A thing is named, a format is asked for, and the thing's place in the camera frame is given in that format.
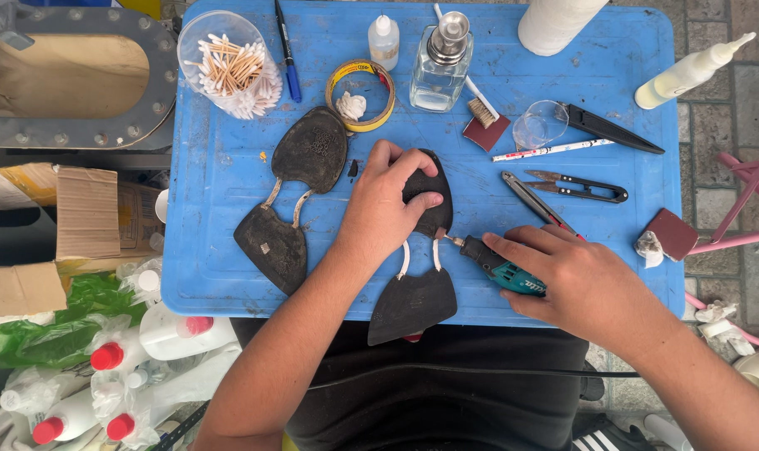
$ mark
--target white pencil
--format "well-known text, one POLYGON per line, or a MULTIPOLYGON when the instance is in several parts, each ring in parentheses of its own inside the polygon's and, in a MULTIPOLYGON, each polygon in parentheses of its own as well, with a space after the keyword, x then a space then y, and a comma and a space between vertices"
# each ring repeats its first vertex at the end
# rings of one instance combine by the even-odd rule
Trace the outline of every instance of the white pencil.
POLYGON ((590 141, 582 141, 572 144, 560 144, 552 147, 542 147, 540 149, 522 150, 520 152, 507 153, 505 155, 497 155, 492 161, 505 161, 505 160, 518 160, 519 158, 537 157, 538 155, 546 155, 547 153, 565 152, 567 150, 583 149, 586 147, 595 147, 604 144, 613 144, 614 141, 609 139, 592 139, 590 141))

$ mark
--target human hand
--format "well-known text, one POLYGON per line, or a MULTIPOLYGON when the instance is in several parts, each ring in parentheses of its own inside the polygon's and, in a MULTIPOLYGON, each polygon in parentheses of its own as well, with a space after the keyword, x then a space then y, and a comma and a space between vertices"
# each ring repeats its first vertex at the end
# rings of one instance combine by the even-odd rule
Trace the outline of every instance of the human hand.
POLYGON ((428 208, 440 205, 439 193, 421 193, 406 205, 402 190, 416 169, 438 175, 433 159, 419 149, 403 151, 380 139, 374 143, 340 224, 335 249, 365 261, 375 271, 388 255, 399 249, 428 208))
POLYGON ((596 343, 627 360, 685 329, 613 251, 545 225, 516 227, 485 244, 546 284, 536 298, 508 290, 500 295, 516 313, 540 319, 596 343))

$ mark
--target black cord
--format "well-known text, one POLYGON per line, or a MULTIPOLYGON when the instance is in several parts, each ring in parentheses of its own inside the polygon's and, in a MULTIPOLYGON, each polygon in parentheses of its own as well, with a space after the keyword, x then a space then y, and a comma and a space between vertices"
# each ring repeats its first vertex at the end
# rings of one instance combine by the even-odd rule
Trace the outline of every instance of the black cord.
POLYGON ((541 369, 527 369, 527 368, 466 368, 466 367, 450 367, 447 365, 435 365, 435 364, 394 364, 387 365, 385 367, 379 367, 372 369, 371 371, 363 372, 361 374, 344 377, 343 379, 335 379, 329 382, 323 382, 321 384, 312 384, 307 390, 315 390, 316 388, 331 387, 338 384, 346 384, 353 380, 360 379, 367 375, 376 374, 378 372, 392 371, 392 370, 407 370, 407 369, 425 369, 425 370, 437 370, 437 371, 449 371, 449 372, 469 372, 474 374, 535 374, 535 375, 569 375, 572 377, 641 377, 636 372, 594 372, 594 371, 580 371, 580 370, 541 370, 541 369))

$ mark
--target yellow tape roll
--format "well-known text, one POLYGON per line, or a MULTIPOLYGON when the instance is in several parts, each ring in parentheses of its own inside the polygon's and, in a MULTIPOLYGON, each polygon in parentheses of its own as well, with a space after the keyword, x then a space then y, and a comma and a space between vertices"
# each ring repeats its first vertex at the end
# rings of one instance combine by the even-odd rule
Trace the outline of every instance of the yellow tape roll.
POLYGON ((341 78, 343 78, 346 74, 351 74, 355 71, 370 72, 376 75, 379 77, 379 81, 381 81, 388 90, 387 105, 385 105, 385 109, 382 111, 382 113, 380 113, 380 115, 374 119, 356 121, 341 117, 341 120, 344 121, 346 129, 350 132, 370 132, 371 130, 380 127, 382 124, 385 124, 387 118, 391 117, 391 111, 393 111, 393 102, 396 98, 396 89, 393 86, 393 79, 391 78, 391 74, 388 74, 385 68, 379 64, 374 63, 368 59, 352 59, 338 66, 338 68, 335 69, 334 72, 332 72, 332 74, 326 80, 326 106, 333 111, 337 111, 334 109, 334 105, 332 104, 332 90, 334 89, 335 85, 338 84, 338 81, 341 78))

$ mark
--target blue tray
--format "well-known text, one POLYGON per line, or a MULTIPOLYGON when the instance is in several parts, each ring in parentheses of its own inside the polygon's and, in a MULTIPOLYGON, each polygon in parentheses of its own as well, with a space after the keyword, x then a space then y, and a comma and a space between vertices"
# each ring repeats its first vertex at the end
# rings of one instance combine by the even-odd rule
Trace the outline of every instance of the blue tray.
MULTIPOLYGON (((389 139, 403 148, 435 150, 443 161, 454 201, 453 236, 503 233, 543 222, 502 181, 508 170, 533 180, 525 169, 543 169, 604 181, 627 189, 630 200, 615 205, 538 192, 576 231, 601 242, 621 256, 676 315, 683 312, 683 263, 668 259, 643 269, 644 259, 632 243, 663 207, 680 214, 680 170, 675 102, 646 111, 633 100, 635 89, 675 62, 669 19, 658 10, 606 6, 562 52, 538 57, 519 43, 516 27, 525 5, 442 5, 444 12, 468 16, 476 38, 471 76, 500 113, 515 120, 534 101, 561 100, 582 106, 628 128, 666 150, 664 155, 610 144, 523 160, 491 163, 480 147, 461 133, 471 119, 466 107, 473 96, 464 90, 445 114, 410 106, 409 81, 415 48, 425 25, 436 23, 431 4, 297 2, 283 0, 304 101, 296 104, 287 89, 268 117, 238 120, 194 93, 180 77, 176 136, 171 169, 162 297, 180 314, 270 316, 286 296, 269 282, 232 238, 240 220, 266 200, 274 186, 271 155, 294 122, 311 108, 324 105, 326 78, 344 61, 367 58, 367 30, 383 10, 400 28, 399 65, 392 70, 396 86, 393 114, 373 132, 349 139, 347 164, 334 189, 314 195, 302 208, 308 271, 324 256, 338 232, 352 190, 347 177, 352 159, 362 171, 373 143, 389 139), (265 152, 267 160, 260 158, 265 152)), ((272 2, 201 1, 185 21, 209 10, 231 10, 248 18, 267 41, 274 60, 282 60, 272 2)), ((367 94, 383 91, 376 81, 355 82, 367 94)), ((511 152, 511 127, 493 155, 511 152)), ((588 139, 569 128, 555 144, 588 139)), ((307 190, 286 182, 274 201, 280 218, 292 221, 295 202, 307 190)), ((433 266, 432 242, 411 237, 410 274, 433 266)), ((458 311, 445 323, 543 327, 544 323, 511 310, 475 264, 444 240, 440 261, 452 275, 458 311)), ((402 264, 401 250, 389 257, 352 304, 346 319, 369 320, 374 303, 402 264)))

